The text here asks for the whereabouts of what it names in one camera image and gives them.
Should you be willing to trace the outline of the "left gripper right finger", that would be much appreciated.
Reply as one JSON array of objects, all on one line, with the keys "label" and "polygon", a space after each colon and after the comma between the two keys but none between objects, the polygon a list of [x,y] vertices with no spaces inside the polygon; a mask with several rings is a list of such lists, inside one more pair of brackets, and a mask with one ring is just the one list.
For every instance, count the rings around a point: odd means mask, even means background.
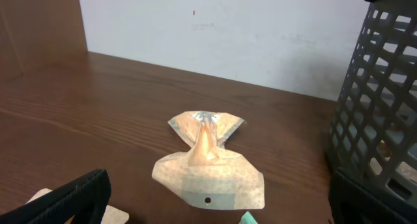
[{"label": "left gripper right finger", "polygon": [[416,208],[344,169],[335,169],[328,193],[335,223],[416,224]]}]

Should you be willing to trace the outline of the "cream snack pouch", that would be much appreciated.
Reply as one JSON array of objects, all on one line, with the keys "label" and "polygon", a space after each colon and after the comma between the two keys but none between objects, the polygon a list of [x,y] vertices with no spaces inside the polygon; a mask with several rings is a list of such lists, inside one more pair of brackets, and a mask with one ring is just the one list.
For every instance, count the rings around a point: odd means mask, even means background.
[{"label": "cream snack pouch", "polygon": [[244,122],[229,113],[185,111],[169,125],[190,147],[159,159],[152,178],[196,208],[247,210],[265,207],[265,181],[243,155],[225,148]]}]

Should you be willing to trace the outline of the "teal snack packet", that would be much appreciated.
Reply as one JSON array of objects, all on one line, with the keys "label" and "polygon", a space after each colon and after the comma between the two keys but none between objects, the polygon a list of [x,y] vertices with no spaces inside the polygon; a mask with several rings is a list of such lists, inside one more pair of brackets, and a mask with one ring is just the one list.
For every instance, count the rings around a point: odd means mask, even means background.
[{"label": "teal snack packet", "polygon": [[251,215],[249,211],[246,211],[240,218],[238,224],[258,224],[258,222],[255,220],[255,218]]}]

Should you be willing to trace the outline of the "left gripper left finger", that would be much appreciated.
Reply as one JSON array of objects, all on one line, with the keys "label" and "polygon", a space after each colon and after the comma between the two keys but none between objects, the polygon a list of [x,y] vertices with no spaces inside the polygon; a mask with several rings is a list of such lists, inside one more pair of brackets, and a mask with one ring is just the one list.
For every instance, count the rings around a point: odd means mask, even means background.
[{"label": "left gripper left finger", "polygon": [[1,223],[100,223],[110,197],[107,171],[95,169],[1,215]]}]

